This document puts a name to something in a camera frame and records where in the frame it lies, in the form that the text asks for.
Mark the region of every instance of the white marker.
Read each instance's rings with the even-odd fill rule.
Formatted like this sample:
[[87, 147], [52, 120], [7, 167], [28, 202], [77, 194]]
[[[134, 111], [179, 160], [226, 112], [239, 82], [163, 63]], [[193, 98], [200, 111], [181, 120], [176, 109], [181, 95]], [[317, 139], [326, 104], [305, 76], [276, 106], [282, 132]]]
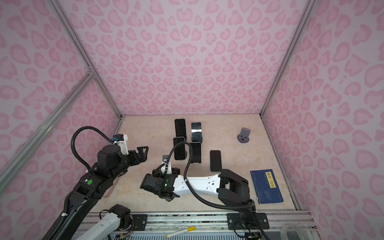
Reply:
[[177, 231], [177, 232], [170, 233], [170, 234], [168, 234], [166, 236], [166, 238], [170, 238], [170, 237], [173, 237], [173, 236], [185, 233], [185, 232], [190, 232], [190, 231], [193, 231], [193, 230], [195, 230], [195, 227], [189, 227], [187, 229], [183, 229], [183, 230], [180, 230], [180, 231]]

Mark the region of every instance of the yellow label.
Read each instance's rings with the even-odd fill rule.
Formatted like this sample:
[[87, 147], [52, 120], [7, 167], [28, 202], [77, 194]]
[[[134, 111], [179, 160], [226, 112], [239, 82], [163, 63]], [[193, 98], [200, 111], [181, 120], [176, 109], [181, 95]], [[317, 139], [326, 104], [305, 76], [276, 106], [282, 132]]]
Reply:
[[265, 175], [266, 175], [266, 178], [268, 179], [269, 186], [271, 188], [276, 187], [275, 181], [273, 180], [273, 177], [272, 177], [272, 173], [266, 172]]

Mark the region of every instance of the pink wall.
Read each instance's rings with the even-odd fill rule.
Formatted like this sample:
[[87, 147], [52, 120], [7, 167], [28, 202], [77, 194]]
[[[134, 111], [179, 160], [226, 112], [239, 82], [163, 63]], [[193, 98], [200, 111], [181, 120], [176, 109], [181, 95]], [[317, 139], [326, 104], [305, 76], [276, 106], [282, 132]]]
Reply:
[[63, 0], [123, 114], [259, 113], [306, 0]]
[[323, 239], [384, 238], [384, 2], [322, 0], [266, 113]]
[[44, 0], [0, 3], [0, 172], [84, 76]]
[[[64, 198], [86, 168], [73, 156], [72, 134], [94, 126], [112, 135], [117, 118], [94, 82], [33, 154], [0, 196], [0, 239], [41, 239], [63, 209]], [[76, 139], [79, 155], [91, 166], [108, 142], [91, 130]]]

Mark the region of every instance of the blue book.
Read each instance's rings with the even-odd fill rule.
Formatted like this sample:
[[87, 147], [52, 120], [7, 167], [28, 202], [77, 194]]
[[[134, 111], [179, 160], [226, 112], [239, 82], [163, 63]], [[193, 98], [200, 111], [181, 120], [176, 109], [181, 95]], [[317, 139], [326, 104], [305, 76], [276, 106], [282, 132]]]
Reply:
[[259, 204], [283, 202], [272, 169], [251, 171], [251, 176]]

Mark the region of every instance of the metal bracket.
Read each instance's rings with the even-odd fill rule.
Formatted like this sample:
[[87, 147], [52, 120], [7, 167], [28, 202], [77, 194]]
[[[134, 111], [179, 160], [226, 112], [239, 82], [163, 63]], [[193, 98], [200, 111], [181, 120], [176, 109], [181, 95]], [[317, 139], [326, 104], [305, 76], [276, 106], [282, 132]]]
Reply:
[[[260, 226], [262, 229], [269, 229], [269, 223], [268, 219], [266, 217], [265, 213], [258, 212], [257, 214], [257, 219], [259, 220]], [[241, 229], [246, 229], [243, 226], [243, 221], [240, 218], [240, 214], [227, 214], [227, 223], [228, 223], [228, 229], [233, 230], [236, 228], [236, 230], [241, 230]]]
[[132, 214], [133, 222], [135, 226], [133, 227], [134, 231], [144, 231], [147, 224], [147, 214]]

